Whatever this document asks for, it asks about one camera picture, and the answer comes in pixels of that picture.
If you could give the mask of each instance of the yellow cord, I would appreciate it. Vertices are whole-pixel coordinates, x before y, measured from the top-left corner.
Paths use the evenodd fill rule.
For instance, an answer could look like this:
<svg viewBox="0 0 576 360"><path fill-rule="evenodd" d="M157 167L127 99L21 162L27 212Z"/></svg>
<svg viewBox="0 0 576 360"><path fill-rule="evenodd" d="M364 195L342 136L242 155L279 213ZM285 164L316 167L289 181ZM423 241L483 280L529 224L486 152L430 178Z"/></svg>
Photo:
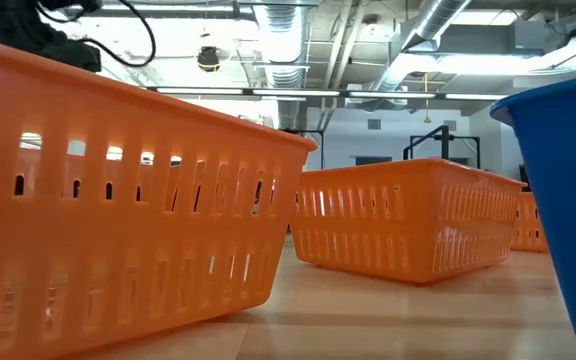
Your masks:
<svg viewBox="0 0 576 360"><path fill-rule="evenodd" d="M428 73L426 73L424 75L424 88L426 90L426 92L428 92ZM426 119L424 119L424 122L429 124L432 122L432 120L430 120L430 100L426 99Z"/></svg>

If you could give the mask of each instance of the metal frame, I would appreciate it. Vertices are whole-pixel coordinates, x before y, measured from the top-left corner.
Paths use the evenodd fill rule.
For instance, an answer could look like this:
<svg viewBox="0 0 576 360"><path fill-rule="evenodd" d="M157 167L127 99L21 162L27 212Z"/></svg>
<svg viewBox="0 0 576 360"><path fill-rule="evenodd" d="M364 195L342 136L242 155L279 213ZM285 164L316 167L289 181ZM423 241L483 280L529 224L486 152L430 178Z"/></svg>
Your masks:
<svg viewBox="0 0 576 360"><path fill-rule="evenodd" d="M403 159L409 160L414 158L414 147L422 142L432 138L441 141L441 158L450 159L450 142L456 139L474 140L477 144L477 169L481 169L481 138L479 136L455 136L450 134L448 125L441 125L426 135L411 135L410 145L404 149Z"/></svg>

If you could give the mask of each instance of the blue bin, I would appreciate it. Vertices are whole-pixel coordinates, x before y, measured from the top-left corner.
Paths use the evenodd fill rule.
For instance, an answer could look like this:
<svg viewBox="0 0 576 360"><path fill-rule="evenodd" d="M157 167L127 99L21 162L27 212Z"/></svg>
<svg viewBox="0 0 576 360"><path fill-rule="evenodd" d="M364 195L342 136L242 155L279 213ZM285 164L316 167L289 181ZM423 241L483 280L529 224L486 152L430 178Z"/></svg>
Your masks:
<svg viewBox="0 0 576 360"><path fill-rule="evenodd" d="M576 79L507 97L491 116L515 129L576 333Z"/></svg>

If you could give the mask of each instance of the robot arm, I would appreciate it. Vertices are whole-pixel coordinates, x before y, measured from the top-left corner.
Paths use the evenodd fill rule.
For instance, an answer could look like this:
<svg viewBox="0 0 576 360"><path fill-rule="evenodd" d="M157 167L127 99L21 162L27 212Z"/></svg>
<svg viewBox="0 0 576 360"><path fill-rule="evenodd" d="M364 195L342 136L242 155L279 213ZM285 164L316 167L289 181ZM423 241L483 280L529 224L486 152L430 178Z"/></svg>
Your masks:
<svg viewBox="0 0 576 360"><path fill-rule="evenodd" d="M101 0L0 0L0 44L88 71L101 71L99 49L68 39L65 33L43 23L37 1L49 10L77 4L84 12L101 8Z"/></svg>

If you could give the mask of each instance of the basket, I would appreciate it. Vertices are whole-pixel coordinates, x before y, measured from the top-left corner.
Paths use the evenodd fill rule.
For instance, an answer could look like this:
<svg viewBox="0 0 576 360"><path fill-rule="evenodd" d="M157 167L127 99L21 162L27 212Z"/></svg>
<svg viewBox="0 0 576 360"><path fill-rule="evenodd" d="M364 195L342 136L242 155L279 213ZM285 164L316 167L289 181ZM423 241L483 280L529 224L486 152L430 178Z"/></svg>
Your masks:
<svg viewBox="0 0 576 360"><path fill-rule="evenodd" d="M414 283L492 265L510 251L521 186L436 159L306 172L297 257Z"/></svg>
<svg viewBox="0 0 576 360"><path fill-rule="evenodd" d="M20 149L23 133L41 149ZM75 140L84 156L67 154ZM120 161L106 159L110 146ZM312 149L0 46L0 359L53 358L263 303Z"/></svg>
<svg viewBox="0 0 576 360"><path fill-rule="evenodd" d="M523 192L519 195L515 227L517 234L512 241L512 250L548 252L548 242L532 193Z"/></svg>
<svg viewBox="0 0 576 360"><path fill-rule="evenodd" d="M576 333L576 79L507 97L492 116L514 127Z"/></svg>

